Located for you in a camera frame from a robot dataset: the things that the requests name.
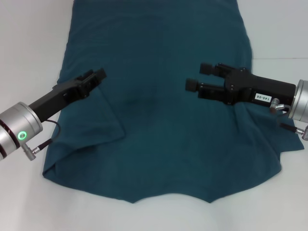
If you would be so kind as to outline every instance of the black cable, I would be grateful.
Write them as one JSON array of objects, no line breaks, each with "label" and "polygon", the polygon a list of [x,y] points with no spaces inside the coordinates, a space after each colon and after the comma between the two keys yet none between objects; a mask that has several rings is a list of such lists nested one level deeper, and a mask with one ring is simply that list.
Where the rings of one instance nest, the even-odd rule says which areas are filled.
[{"label": "black cable", "polygon": [[47,119],[46,121],[56,124],[56,126],[58,127],[58,133],[57,133],[57,135],[56,135],[54,138],[49,139],[49,140],[46,140],[44,143],[40,144],[40,145],[38,146],[38,148],[39,148],[40,151],[43,150],[44,148],[46,148],[46,147],[47,147],[49,144],[51,144],[52,142],[54,142],[55,139],[59,137],[60,132],[61,132],[61,126],[60,126],[60,124],[59,124],[58,122],[53,121],[53,120],[49,120],[49,119]]},{"label": "black cable", "polygon": [[58,133],[57,133],[57,135],[56,135],[54,138],[52,138],[52,141],[54,141],[54,140],[55,140],[56,138],[58,138],[58,137],[59,137],[59,135],[60,135],[60,132],[61,132],[61,126],[60,126],[60,124],[59,124],[58,122],[56,122],[56,121],[49,120],[49,119],[47,119],[46,121],[47,121],[47,122],[54,123],[54,124],[56,124],[56,126],[58,127]]},{"label": "black cable", "polygon": [[290,132],[296,133],[297,127],[280,122],[281,117],[288,116],[291,112],[291,106],[285,104],[284,107],[288,108],[288,111],[286,113],[283,113],[283,114],[277,116],[277,123],[281,128],[286,129]]}]

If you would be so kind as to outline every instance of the green led light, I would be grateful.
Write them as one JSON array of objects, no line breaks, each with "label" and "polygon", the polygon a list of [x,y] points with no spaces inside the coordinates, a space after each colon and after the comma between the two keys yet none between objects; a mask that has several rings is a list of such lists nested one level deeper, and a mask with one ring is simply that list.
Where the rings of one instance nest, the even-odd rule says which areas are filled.
[{"label": "green led light", "polygon": [[27,137],[27,133],[25,131],[21,131],[18,133],[18,139],[20,139],[21,141],[24,140]]}]

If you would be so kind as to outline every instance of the metal cylinder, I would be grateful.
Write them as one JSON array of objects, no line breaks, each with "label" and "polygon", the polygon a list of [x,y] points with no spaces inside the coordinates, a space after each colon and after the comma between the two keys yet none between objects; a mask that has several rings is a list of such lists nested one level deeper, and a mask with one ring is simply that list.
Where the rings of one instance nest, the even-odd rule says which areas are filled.
[{"label": "metal cylinder", "polygon": [[308,126],[306,127],[302,138],[303,140],[308,141]]},{"label": "metal cylinder", "polygon": [[36,156],[34,155],[34,153],[32,152],[31,148],[28,147],[27,144],[23,144],[21,145],[21,147],[23,148],[26,156],[29,158],[29,160],[34,160],[36,158]]},{"label": "metal cylinder", "polygon": [[18,149],[43,130],[37,115],[26,104],[19,102],[0,114],[1,157]]},{"label": "metal cylinder", "polygon": [[308,81],[299,81],[289,118],[308,123]]},{"label": "metal cylinder", "polygon": [[275,98],[272,100],[271,102],[271,105],[270,105],[270,108],[269,108],[269,111],[272,113],[272,114],[275,114],[277,112],[277,109],[276,107],[280,104],[280,100]]}]

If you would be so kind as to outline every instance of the teal cloth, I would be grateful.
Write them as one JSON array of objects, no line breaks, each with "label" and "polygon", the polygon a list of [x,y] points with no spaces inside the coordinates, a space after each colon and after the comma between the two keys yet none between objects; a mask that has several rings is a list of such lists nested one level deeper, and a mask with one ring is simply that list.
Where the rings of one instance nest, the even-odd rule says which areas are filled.
[{"label": "teal cloth", "polygon": [[188,77],[223,83],[198,74],[201,62],[251,69],[236,0],[75,0],[58,83],[101,67],[108,77],[62,110],[43,176],[134,203],[212,202],[277,174],[281,152],[303,149],[298,136],[266,107],[185,91]]}]

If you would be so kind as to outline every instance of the white table surface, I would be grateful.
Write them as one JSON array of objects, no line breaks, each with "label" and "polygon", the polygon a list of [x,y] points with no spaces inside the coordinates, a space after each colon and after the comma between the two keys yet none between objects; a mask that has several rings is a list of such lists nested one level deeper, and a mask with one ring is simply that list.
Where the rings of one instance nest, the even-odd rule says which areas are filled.
[{"label": "white table surface", "polygon": [[[308,1],[238,0],[254,50],[254,74],[308,80]],[[0,112],[31,103],[55,84],[73,0],[0,0]],[[29,145],[51,136],[53,124]],[[267,182],[208,204],[180,194],[136,204],[54,184],[22,150],[0,162],[1,231],[306,231],[306,150],[282,154],[282,172]]]}]

